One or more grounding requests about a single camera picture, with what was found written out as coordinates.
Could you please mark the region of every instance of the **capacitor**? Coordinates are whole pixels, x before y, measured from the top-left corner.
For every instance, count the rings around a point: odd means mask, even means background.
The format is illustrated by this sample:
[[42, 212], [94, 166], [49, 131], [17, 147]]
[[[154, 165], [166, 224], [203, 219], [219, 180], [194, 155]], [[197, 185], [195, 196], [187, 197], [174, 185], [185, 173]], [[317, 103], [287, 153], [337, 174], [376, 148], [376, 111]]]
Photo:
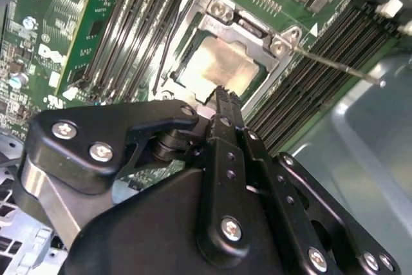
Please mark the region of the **capacitor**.
[[8, 80], [8, 84], [15, 90], [19, 90], [28, 83], [28, 76], [24, 73], [18, 73]]

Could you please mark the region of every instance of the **motherboard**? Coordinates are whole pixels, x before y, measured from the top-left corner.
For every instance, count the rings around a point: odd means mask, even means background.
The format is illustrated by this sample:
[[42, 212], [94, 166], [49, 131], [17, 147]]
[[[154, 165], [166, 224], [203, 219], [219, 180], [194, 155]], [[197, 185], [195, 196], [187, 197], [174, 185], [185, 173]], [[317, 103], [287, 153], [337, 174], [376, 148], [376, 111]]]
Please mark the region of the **motherboard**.
[[45, 109], [173, 98], [196, 107], [223, 85], [275, 153], [356, 81], [297, 47], [368, 72], [412, 31], [412, 0], [1, 4], [0, 128], [21, 140]]

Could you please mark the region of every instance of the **black cable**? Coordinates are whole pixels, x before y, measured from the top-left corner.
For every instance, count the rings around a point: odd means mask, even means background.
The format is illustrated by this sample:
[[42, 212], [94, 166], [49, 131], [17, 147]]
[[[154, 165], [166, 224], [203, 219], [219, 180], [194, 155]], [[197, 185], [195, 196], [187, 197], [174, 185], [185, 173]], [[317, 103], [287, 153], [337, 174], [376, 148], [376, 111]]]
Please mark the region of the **black cable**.
[[[193, 0], [188, 0], [187, 4], [191, 5]], [[167, 54], [169, 54], [169, 50], [170, 50], [170, 44], [173, 41], [173, 37], [174, 35], [176, 35], [176, 32], [178, 31], [178, 27], [180, 25], [181, 22], [181, 18], [183, 13], [186, 13], [187, 8], [183, 9], [182, 11], [179, 11], [174, 20], [173, 20], [173, 25], [169, 31], [169, 34], [167, 35], [167, 39], [166, 39], [166, 43], [165, 43], [165, 49], [163, 50], [163, 54], [162, 54], [162, 58], [160, 59], [160, 64], [159, 64], [159, 69], [157, 71], [157, 76], [156, 76], [156, 80], [154, 82], [154, 86], [152, 89], [153, 95], [157, 94], [157, 87], [159, 85], [159, 81], [160, 81], [160, 77], [162, 76], [162, 72], [165, 66], [165, 62], [166, 62], [166, 58], [167, 58]]]

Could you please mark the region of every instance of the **black memory slot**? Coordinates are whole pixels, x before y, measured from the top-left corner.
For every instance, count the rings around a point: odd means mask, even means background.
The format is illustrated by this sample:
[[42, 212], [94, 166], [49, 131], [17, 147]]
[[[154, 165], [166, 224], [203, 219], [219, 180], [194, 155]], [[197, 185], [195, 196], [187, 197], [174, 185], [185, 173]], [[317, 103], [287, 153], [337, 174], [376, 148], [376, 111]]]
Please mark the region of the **black memory slot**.
[[[129, 75], [129, 71], [132, 68], [132, 65], [135, 62], [136, 57], [140, 51], [140, 47], [145, 41], [145, 38], [149, 35], [151, 27], [155, 19], [158, 17], [159, 11], [162, 9], [164, 2], [165, 0], [153, 0], [151, 6], [149, 6], [145, 13], [145, 19], [142, 19], [141, 23], [139, 24], [135, 37], [133, 38], [133, 42], [131, 44], [131, 51], [122, 61], [120, 70], [114, 78], [113, 89], [116, 91], [116, 95], [119, 95], [120, 90], [124, 87], [127, 76]], [[163, 12], [158, 27], [161, 26], [161, 20], [162, 18], [164, 19], [164, 14], [165, 13]]]
[[[368, 44], [366, 44], [367, 53], [362, 53], [361, 50], [358, 51], [358, 55], [360, 55], [360, 59], [355, 63], [357, 66], [362, 66], [366, 61], [368, 61], [371, 53], [376, 53], [379, 48], [381, 48], [386, 41], [386, 38], [383, 40], [376, 40], [373, 41], [373, 46], [369, 48]], [[274, 155], [277, 150], [287, 142], [287, 140], [296, 134], [301, 126], [303, 126], [306, 121], [312, 118], [317, 112], [321, 111], [322, 107], [333, 98], [336, 94], [337, 90], [344, 86], [350, 80], [350, 76], [342, 73], [337, 72], [333, 75], [334, 77], [330, 79], [323, 79], [322, 80], [322, 87], [321, 93], [318, 93], [315, 97], [316, 101], [312, 104], [306, 104], [301, 106], [296, 106], [294, 109], [296, 112], [290, 115], [283, 115], [279, 122], [281, 123], [280, 126], [276, 127], [276, 130], [272, 132], [268, 139], [266, 139], [265, 144], [271, 150], [271, 154]]]
[[141, 58], [138, 69], [135, 72], [131, 80], [131, 83], [127, 87], [127, 90], [124, 93], [123, 98], [126, 99], [126, 101], [130, 101], [132, 99], [132, 96], [136, 93], [144, 74], [147, 72], [147, 69], [153, 59], [153, 56], [158, 46], [160, 45], [162, 39], [166, 34], [167, 28], [175, 19], [175, 16], [179, 11], [179, 6], [181, 2], [182, 0], [173, 0], [169, 3], [169, 7], [165, 10], [166, 15], [163, 18], [163, 21], [160, 21], [160, 29], [159, 31], [157, 31], [156, 35], [152, 37], [148, 49], [145, 51], [143, 57]]
[[[361, 68], [390, 36], [383, 25], [349, 5], [311, 52], [328, 59]], [[256, 113], [249, 126], [264, 140], [274, 155], [351, 79], [311, 59], [302, 58], [295, 70]]]
[[98, 66], [100, 64], [101, 57], [103, 56], [104, 51], [106, 50], [106, 46], [109, 43], [109, 38], [111, 37], [113, 30], [116, 26], [117, 17], [121, 12], [124, 0], [117, 0], [116, 5], [111, 13], [109, 18], [108, 25], [106, 26], [106, 30], [104, 31], [103, 38], [100, 40], [98, 45], [97, 51], [95, 56], [93, 57], [92, 62], [87, 67], [86, 71], [84, 72], [83, 79], [85, 81], [93, 80], [94, 76], [98, 71]]
[[[336, 22], [331, 25], [329, 30], [318, 40], [311, 52], [322, 54], [327, 47], [330, 46], [330, 43], [340, 36], [342, 30], [349, 27], [350, 24], [345, 24], [345, 21], [352, 21], [358, 15], [359, 12], [352, 8], [345, 10], [340, 16], [338, 16]], [[284, 80], [280, 88], [268, 100], [267, 104], [265, 104], [263, 110], [259, 112], [260, 117], [254, 117], [254, 119], [250, 122], [250, 126], [259, 129], [263, 124], [267, 124], [268, 118], [271, 117], [269, 114], [271, 106], [275, 102], [279, 104], [279, 101], [281, 101], [286, 95], [286, 89], [291, 91], [294, 85], [298, 84], [306, 76], [306, 74], [312, 72], [312, 66], [315, 66], [315, 62], [307, 58], [302, 58], [292, 74]]]
[[119, 31], [119, 33], [117, 34], [115, 47], [109, 54], [108, 61], [105, 62], [104, 68], [102, 68], [100, 79], [96, 82], [96, 85], [100, 86], [102, 89], [104, 89], [105, 86], [108, 85], [111, 74], [115, 70], [115, 63], [117, 62], [120, 53], [124, 49], [127, 36], [133, 28], [133, 24], [139, 13], [139, 8], [142, 6], [143, 2], [144, 0], [133, 0], [133, 2], [130, 4], [131, 7], [128, 10], [126, 22], [123, 25], [121, 31]]

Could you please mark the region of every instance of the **dimm slot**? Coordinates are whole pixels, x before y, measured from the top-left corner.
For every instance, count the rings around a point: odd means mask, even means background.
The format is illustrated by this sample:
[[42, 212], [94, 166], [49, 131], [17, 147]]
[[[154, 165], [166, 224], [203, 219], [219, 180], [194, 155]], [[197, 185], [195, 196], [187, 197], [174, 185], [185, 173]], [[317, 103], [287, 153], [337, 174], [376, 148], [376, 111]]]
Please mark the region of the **dimm slot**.
[[[360, 68], [389, 39], [380, 25], [355, 8], [348, 8], [336, 22], [311, 52]], [[255, 116], [250, 127], [274, 155], [350, 79], [343, 72], [303, 58]]]
[[[153, 1], [155, 0], [149, 0], [149, 7], [152, 5]], [[97, 85], [100, 86], [100, 88], [103, 90], [109, 87], [109, 81], [111, 79], [111, 74], [115, 70], [115, 64], [118, 60], [120, 53], [122, 52], [122, 49], [124, 48], [124, 44], [126, 43], [128, 35], [133, 29], [135, 19], [137, 18], [137, 15], [139, 13], [139, 8], [142, 6], [143, 2], [144, 0], [133, 1], [133, 5], [129, 11], [126, 24], [124, 25], [124, 28], [117, 36], [116, 45], [110, 53], [109, 59], [105, 66], [105, 70], [102, 72], [100, 80], [97, 82]], [[142, 20], [145, 20], [146, 17], [147, 17], [147, 11], [143, 13]]]
[[[181, 1], [182, 0], [175, 0], [175, 4], [171, 3], [171, 6], [169, 6], [169, 8], [167, 9], [167, 21], [165, 25], [169, 25], [173, 21], [175, 15], [178, 13]], [[126, 99], [126, 101], [130, 101], [132, 99], [132, 96], [137, 92], [140, 82], [142, 81], [142, 77], [146, 73], [158, 45], [165, 36], [167, 30], [167, 27], [165, 25], [163, 25], [163, 28], [160, 29], [160, 31], [155, 35], [154, 38], [152, 38], [151, 42], [149, 43], [150, 48], [146, 50], [149, 51], [149, 53], [146, 52], [142, 57], [142, 60], [139, 64], [139, 70], [136, 71], [135, 75], [132, 78], [132, 82], [129, 84], [129, 87], [125, 91], [125, 96], [123, 98]]]
[[[173, 3], [173, 0], [170, 0], [167, 6], [170, 6], [171, 3]], [[113, 89], [116, 95], [120, 95], [119, 92], [124, 87], [124, 84], [126, 83], [127, 76], [129, 75], [129, 71], [132, 68], [133, 63], [135, 62], [135, 59], [139, 53], [140, 47], [143, 44], [145, 38], [149, 35], [153, 22], [158, 17], [158, 13], [162, 9], [163, 5], [164, 5], [164, 0], [154, 0], [151, 6], [149, 6], [146, 18], [139, 25], [139, 28], [136, 31], [135, 37], [131, 44], [132, 49], [129, 51], [127, 56], [121, 62], [120, 70], [118, 71], [118, 74], [116, 74], [116, 76], [114, 77]], [[158, 27], [162, 27], [162, 19], [165, 18], [164, 15], [165, 15], [165, 12], [163, 12], [162, 16], [160, 17], [158, 21]], [[147, 53], [149, 46], [150, 46], [150, 43], [148, 47], [145, 49], [145, 54]]]
[[123, 3], [124, 3], [124, 0], [117, 0], [117, 3], [109, 18], [108, 25], [106, 26], [106, 30], [96, 50], [95, 56], [93, 60], [91, 61], [91, 63], [89, 64], [89, 66], [87, 67], [86, 71], [84, 72], [83, 79], [87, 82], [93, 80], [94, 76], [98, 72], [98, 66], [100, 64], [100, 60], [109, 43], [109, 38], [111, 37], [111, 34], [113, 33], [113, 29], [116, 26], [117, 17], [119, 16], [119, 13], [122, 10]]

